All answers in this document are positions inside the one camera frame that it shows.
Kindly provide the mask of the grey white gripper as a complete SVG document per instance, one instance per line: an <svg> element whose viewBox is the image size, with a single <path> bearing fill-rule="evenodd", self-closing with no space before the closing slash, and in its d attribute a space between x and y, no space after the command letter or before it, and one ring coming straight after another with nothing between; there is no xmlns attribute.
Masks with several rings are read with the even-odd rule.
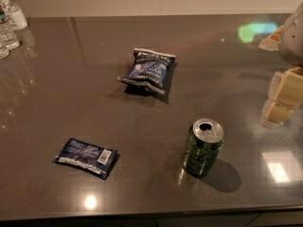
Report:
<svg viewBox="0 0 303 227"><path fill-rule="evenodd" d="M290 64L303 64L303 2L288 17L283 26L258 45L266 51L278 51ZM282 125L303 103L303 68L275 71L262 111L260 124L266 129Z"/></svg>

